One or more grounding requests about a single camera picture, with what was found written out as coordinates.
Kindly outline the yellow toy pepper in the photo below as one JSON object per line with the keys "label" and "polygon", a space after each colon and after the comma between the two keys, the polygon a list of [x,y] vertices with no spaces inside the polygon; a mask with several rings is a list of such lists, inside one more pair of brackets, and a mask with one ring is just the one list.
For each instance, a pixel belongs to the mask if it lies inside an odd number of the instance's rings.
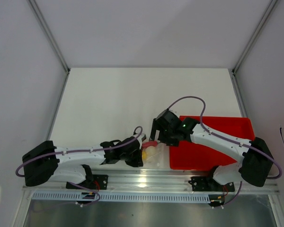
{"label": "yellow toy pepper", "polygon": [[142,152],[142,159],[147,160],[147,152],[146,151]]}

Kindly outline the clear zip top bag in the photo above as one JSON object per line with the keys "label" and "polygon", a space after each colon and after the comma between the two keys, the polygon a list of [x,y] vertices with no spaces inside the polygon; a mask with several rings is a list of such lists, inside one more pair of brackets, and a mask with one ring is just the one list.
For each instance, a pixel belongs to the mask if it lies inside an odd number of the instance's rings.
{"label": "clear zip top bag", "polygon": [[143,168],[145,169],[170,169],[169,164],[169,147],[164,143],[158,142],[156,146],[156,154],[147,155],[147,160],[143,160]]}

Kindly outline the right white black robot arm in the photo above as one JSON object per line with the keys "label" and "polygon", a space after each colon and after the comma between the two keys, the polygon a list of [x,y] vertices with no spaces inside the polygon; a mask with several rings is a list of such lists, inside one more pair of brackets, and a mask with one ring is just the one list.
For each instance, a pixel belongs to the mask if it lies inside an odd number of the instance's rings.
{"label": "right white black robot arm", "polygon": [[167,146],[177,147],[181,141],[186,141],[212,148],[235,160],[234,164],[217,166],[207,178],[207,187],[212,191],[242,180],[262,187],[273,165],[274,158],[263,139],[231,136],[205,125],[202,120],[191,117],[181,120],[169,109],[153,119],[150,140],[154,140],[156,134]]}

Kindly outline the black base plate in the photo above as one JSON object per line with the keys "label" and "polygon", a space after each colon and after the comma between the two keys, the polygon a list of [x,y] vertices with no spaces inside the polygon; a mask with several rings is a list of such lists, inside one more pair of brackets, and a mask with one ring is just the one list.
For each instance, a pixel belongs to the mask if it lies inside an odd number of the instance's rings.
{"label": "black base plate", "polygon": [[106,190],[108,184],[108,175],[87,175],[81,183],[66,183],[67,189],[79,189],[84,187],[91,190]]}
{"label": "black base plate", "polygon": [[188,183],[194,192],[235,192],[233,183],[222,185],[205,176],[192,176]]}

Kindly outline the white egg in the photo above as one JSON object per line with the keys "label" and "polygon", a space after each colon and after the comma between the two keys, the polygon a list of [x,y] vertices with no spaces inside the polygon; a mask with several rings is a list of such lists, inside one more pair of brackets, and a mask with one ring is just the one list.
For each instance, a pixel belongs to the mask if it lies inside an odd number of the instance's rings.
{"label": "white egg", "polygon": [[156,147],[149,146],[146,148],[145,152],[147,153],[147,155],[153,156],[156,154]]}

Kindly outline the red plastic tray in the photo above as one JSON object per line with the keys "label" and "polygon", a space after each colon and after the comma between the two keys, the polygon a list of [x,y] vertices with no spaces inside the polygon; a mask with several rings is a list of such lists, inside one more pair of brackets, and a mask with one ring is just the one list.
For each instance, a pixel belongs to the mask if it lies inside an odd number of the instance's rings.
{"label": "red plastic tray", "polygon": [[[203,123],[223,133],[253,140],[255,138],[249,118],[204,116]],[[235,163],[233,158],[212,148],[181,141],[178,147],[169,147],[169,163],[173,170],[209,171],[215,166]]]}

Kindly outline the aluminium mounting rail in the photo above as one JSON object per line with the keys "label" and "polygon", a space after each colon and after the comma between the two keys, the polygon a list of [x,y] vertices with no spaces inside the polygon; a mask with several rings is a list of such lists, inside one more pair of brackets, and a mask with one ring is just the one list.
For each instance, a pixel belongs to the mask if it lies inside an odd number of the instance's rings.
{"label": "aluminium mounting rail", "polygon": [[[137,192],[137,193],[185,193],[192,192],[188,183],[193,176],[206,176],[207,172],[184,170],[147,170],[147,169],[92,169],[96,175],[108,175],[108,184],[105,192]],[[36,187],[22,186],[23,190],[53,190],[65,191],[66,183],[49,182]],[[263,187],[255,187],[243,183],[240,194],[267,194],[280,193],[275,180],[266,180]]]}

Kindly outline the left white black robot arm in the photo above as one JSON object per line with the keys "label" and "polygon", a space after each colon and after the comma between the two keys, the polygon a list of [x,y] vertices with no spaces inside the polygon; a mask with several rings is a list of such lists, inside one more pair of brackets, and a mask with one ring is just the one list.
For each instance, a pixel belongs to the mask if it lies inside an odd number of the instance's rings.
{"label": "left white black robot arm", "polygon": [[105,141],[87,148],[61,148],[47,140],[22,157],[21,169],[16,173],[25,179],[27,187],[46,182],[65,182],[67,188],[79,185],[82,189],[92,188],[96,178],[92,167],[114,165],[119,161],[131,167],[142,167],[142,144],[145,134],[134,134],[123,141]]}

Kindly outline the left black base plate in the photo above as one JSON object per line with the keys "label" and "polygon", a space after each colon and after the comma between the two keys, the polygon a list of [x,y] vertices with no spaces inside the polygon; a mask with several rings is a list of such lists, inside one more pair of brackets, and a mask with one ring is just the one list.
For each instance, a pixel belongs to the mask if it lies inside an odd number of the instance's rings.
{"label": "left black base plate", "polygon": [[66,183],[67,189],[79,189],[84,187],[91,190],[106,190],[108,184],[108,175],[87,175],[81,183]]}

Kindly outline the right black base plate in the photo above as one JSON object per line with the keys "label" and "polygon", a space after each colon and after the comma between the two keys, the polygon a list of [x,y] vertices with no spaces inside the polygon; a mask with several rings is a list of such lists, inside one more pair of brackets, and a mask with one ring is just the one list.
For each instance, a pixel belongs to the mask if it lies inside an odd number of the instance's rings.
{"label": "right black base plate", "polygon": [[194,192],[235,192],[233,183],[222,185],[205,176],[192,176],[188,183]]}

